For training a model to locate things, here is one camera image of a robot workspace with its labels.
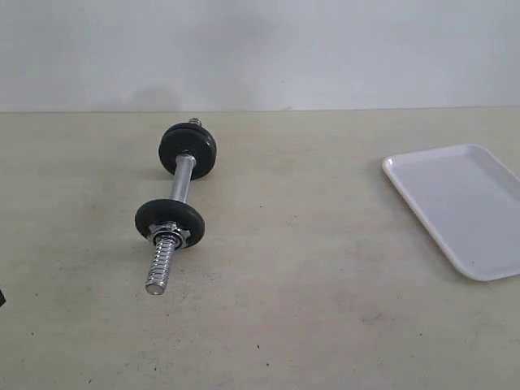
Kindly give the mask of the chrome threaded dumbbell bar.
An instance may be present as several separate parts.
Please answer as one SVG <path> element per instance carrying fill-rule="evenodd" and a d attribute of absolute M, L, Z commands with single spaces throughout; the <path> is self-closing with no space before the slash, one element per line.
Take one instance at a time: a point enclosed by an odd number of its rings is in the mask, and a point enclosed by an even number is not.
<path fill-rule="evenodd" d="M 190 181 L 186 173 L 179 176 L 173 174 L 170 199 L 185 203 L 189 194 Z M 164 237 L 154 245 L 154 259 L 149 268 L 145 282 L 145 290 L 151 295 L 162 295 L 167 287 L 171 264 L 176 254 L 176 243 L 173 238 Z"/>

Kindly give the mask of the black weight plate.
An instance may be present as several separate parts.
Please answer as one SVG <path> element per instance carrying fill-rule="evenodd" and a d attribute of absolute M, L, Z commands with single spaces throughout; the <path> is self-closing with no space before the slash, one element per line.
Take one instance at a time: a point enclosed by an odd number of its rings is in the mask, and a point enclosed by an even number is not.
<path fill-rule="evenodd" d="M 197 132 L 203 135 L 209 142 L 215 143 L 215 138 L 209 133 L 208 130 L 206 130 L 202 125 L 196 124 L 196 123 L 177 123 L 172 126 L 170 126 L 162 135 L 162 138 L 167 137 L 172 132 L 178 132 L 178 131 L 190 131 L 190 132 Z"/>

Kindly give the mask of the chrome spin-lock collar nut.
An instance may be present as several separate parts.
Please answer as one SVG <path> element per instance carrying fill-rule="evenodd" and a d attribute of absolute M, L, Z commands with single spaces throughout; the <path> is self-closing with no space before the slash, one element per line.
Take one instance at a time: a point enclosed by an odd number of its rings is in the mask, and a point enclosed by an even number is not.
<path fill-rule="evenodd" d="M 187 248 L 189 246 L 190 236 L 191 233 L 189 230 L 182 228 L 177 223 L 165 222 L 150 225 L 147 240 L 155 245 L 160 239 L 170 237 L 174 239 L 175 247 L 178 249 Z"/>

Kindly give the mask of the black plate with collar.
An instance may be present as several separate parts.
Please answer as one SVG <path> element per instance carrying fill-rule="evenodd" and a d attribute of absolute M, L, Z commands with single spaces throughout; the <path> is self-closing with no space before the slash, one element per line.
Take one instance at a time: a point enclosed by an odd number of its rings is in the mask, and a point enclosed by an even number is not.
<path fill-rule="evenodd" d="M 190 205 L 172 199 L 155 199 L 140 206 L 134 218 L 137 231 L 145 238 L 150 236 L 150 226 L 176 223 L 189 232 L 186 246 L 196 245 L 204 236 L 206 225 L 202 216 Z"/>

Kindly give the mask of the black plate without collar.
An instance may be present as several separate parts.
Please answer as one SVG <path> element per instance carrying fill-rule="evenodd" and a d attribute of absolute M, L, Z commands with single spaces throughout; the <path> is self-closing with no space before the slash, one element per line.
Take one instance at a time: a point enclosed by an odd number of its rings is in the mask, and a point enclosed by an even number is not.
<path fill-rule="evenodd" d="M 186 173 L 188 180 L 206 176 L 217 158 L 216 142 L 209 142 L 197 132 L 172 132 L 161 139 L 158 156 L 162 166 L 171 174 Z"/>

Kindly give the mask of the white rectangular plastic tray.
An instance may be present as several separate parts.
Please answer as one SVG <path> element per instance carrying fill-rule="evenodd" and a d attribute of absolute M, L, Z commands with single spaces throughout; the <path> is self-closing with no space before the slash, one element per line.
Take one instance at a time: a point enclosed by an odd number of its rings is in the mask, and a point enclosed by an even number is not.
<path fill-rule="evenodd" d="M 519 273 L 519 178 L 476 144 L 383 160 L 382 168 L 453 267 L 475 281 Z"/>

